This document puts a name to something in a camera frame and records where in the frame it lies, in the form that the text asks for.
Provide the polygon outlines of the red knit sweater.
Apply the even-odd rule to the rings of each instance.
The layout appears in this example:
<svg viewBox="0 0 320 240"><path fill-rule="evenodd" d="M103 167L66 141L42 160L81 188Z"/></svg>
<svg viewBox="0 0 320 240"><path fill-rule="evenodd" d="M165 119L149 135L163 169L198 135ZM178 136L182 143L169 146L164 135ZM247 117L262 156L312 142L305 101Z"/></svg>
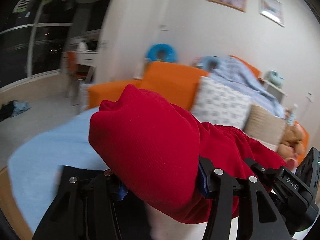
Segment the red knit sweater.
<svg viewBox="0 0 320 240"><path fill-rule="evenodd" d="M206 222L212 202L196 188L199 157L235 178L280 168L276 152L232 126L199 122L161 95L133 85L115 101L104 100L91 116L88 140L106 165L137 197L186 224Z"/></svg>

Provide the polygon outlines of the pink bear face cushion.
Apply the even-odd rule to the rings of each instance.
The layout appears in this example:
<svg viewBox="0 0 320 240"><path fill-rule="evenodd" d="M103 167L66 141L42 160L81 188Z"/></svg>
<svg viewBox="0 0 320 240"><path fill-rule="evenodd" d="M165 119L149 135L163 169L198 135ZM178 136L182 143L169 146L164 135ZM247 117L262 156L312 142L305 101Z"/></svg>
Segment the pink bear face cushion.
<svg viewBox="0 0 320 240"><path fill-rule="evenodd" d="M286 168L291 172L295 173L298 167L298 155L294 153L291 157L285 159L285 163Z"/></svg>

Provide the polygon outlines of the brown plush bear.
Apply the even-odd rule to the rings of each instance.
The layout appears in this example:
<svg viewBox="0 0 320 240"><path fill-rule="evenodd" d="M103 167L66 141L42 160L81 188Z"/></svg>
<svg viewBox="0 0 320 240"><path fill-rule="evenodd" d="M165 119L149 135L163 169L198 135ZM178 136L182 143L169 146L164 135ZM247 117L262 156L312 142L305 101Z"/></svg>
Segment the brown plush bear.
<svg viewBox="0 0 320 240"><path fill-rule="evenodd" d="M305 133L300 125L287 125L277 153L283 159L298 158L304 153Z"/></svg>

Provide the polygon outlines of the light blue quilted mattress pad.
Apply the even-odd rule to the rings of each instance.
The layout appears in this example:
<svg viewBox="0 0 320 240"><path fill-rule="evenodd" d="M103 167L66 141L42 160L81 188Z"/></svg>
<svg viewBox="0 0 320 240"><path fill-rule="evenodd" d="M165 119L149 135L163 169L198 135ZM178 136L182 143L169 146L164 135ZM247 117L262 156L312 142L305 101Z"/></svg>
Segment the light blue quilted mattress pad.
<svg viewBox="0 0 320 240"><path fill-rule="evenodd" d="M108 168L88 142L89 121L97 111L98 108L89 109L33 137L9 158L12 195L32 232L56 195L57 174L62 166Z"/></svg>

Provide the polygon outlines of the folded pink garment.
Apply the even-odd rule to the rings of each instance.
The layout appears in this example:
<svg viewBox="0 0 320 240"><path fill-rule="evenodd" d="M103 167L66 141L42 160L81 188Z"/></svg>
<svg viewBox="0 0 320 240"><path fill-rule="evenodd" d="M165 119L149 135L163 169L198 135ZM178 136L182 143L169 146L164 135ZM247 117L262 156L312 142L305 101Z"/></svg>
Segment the folded pink garment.
<svg viewBox="0 0 320 240"><path fill-rule="evenodd" d="M204 236L207 223L184 224L165 215L145 203L151 226L151 238L156 240L200 240Z"/></svg>

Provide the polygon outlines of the party hat plush toy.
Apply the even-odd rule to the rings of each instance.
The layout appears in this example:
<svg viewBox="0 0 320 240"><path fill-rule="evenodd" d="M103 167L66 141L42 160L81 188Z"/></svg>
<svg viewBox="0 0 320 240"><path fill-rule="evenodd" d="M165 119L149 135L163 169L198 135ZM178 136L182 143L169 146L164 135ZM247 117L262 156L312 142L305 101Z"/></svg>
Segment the party hat plush toy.
<svg viewBox="0 0 320 240"><path fill-rule="evenodd" d="M296 103L294 103L291 107L285 109L286 123L289 126L293 126L295 123L297 109L298 105Z"/></svg>

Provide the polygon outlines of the white bedside shelf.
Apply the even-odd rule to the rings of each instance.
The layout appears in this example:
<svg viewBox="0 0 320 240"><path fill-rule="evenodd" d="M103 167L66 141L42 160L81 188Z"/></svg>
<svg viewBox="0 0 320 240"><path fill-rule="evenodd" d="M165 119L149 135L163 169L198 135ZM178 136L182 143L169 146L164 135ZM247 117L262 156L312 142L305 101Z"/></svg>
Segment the white bedside shelf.
<svg viewBox="0 0 320 240"><path fill-rule="evenodd" d="M287 95L285 92L283 92L282 89L278 88L276 85L270 83L265 79L261 80L261 84L268 93L272 94L278 100L280 104L283 103L283 100L285 99L285 97L287 97Z"/></svg>

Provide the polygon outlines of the mint green projector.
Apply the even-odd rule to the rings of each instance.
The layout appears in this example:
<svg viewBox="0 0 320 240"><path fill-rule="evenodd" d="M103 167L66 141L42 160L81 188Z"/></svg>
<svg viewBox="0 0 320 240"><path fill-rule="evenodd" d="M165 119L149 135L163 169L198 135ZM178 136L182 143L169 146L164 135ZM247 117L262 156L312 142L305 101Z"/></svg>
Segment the mint green projector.
<svg viewBox="0 0 320 240"><path fill-rule="evenodd" d="M279 72L275 70L269 70L265 75L265 79L278 88L283 87L284 78Z"/></svg>

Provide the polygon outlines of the white blue floral pillow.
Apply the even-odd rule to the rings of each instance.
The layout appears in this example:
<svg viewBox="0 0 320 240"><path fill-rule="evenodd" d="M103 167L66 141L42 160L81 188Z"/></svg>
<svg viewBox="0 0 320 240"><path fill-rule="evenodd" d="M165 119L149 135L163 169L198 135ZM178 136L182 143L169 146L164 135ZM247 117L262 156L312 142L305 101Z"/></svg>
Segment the white blue floral pillow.
<svg viewBox="0 0 320 240"><path fill-rule="evenodd" d="M203 76L191 113L200 122L244 129L251 105L251 97Z"/></svg>

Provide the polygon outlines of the orange desk chair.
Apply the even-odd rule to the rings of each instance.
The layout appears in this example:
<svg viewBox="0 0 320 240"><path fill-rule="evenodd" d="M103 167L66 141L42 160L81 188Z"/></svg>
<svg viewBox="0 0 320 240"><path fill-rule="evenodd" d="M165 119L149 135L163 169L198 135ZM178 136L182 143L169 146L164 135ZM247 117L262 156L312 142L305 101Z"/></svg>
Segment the orange desk chair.
<svg viewBox="0 0 320 240"><path fill-rule="evenodd" d="M84 81L89 84L93 80L94 68L76 62L76 53L73 51L66 52L66 74L67 86L65 96L69 97L72 94L72 99L75 101L79 94L80 82Z"/></svg>

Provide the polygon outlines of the blue checkered duvet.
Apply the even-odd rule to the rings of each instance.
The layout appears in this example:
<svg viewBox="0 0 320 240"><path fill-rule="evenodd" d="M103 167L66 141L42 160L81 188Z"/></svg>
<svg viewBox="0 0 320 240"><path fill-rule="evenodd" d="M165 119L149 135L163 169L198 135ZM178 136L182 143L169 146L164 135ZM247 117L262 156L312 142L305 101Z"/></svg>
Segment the blue checkered duvet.
<svg viewBox="0 0 320 240"><path fill-rule="evenodd" d="M210 78L250 96L253 102L271 114L280 118L285 117L284 108L276 97L267 92L251 70L240 60L231 56L219 59L211 71Z"/></svg>

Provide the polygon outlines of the white desk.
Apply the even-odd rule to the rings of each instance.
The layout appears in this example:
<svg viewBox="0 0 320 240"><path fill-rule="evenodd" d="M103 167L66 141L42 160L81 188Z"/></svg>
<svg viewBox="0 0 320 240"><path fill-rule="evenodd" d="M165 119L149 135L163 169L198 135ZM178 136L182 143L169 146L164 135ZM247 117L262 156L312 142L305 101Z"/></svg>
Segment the white desk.
<svg viewBox="0 0 320 240"><path fill-rule="evenodd" d="M83 37L71 38L69 42L69 49L70 50L68 51L73 51L76 53L76 62L78 64L92 66L95 72L96 68L98 67L98 52L95 50L89 50Z"/></svg>

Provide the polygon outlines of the blue neck pillow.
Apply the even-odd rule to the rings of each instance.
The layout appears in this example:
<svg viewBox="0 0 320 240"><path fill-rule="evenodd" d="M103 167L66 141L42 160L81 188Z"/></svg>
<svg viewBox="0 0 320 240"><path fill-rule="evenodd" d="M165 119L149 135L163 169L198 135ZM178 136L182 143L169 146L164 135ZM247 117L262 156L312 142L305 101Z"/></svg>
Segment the blue neck pillow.
<svg viewBox="0 0 320 240"><path fill-rule="evenodd" d="M176 63L178 61L176 50L172 46L163 43L152 45L146 52L146 59L149 62L162 61Z"/></svg>
<svg viewBox="0 0 320 240"><path fill-rule="evenodd" d="M196 66L207 72L211 72L220 63L220 58L217 56L205 56L199 59Z"/></svg>

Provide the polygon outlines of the right framed picture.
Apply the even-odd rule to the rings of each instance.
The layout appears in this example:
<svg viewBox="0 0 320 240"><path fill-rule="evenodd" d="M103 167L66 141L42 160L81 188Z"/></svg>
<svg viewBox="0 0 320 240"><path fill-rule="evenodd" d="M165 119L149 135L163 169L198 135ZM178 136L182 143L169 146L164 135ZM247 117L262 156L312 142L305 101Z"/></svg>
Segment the right framed picture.
<svg viewBox="0 0 320 240"><path fill-rule="evenodd" d="M259 14L285 27L283 7L277 0L259 0Z"/></svg>

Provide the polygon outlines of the orange round bed frame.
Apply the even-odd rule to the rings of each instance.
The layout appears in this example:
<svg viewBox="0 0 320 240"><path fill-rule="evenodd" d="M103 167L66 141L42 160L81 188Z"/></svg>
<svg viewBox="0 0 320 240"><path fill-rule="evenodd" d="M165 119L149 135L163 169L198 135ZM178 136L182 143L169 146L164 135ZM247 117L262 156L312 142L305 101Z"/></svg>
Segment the orange round bed frame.
<svg viewBox="0 0 320 240"><path fill-rule="evenodd" d="M258 79L257 70L244 61L241 62L247 66ZM191 112L200 78L203 76L210 78L210 74L211 72L207 72L197 67L155 61L147 66L146 71L141 78L112 81L89 87L87 90L87 106L88 108L98 107L103 100L116 101L119 99L122 91L127 85L134 85L137 88L156 92L170 103ZM303 140L304 153L298 156L298 164L300 164L306 156L306 148L309 140L307 131L302 126L301 128L305 133L305 138Z"/></svg>

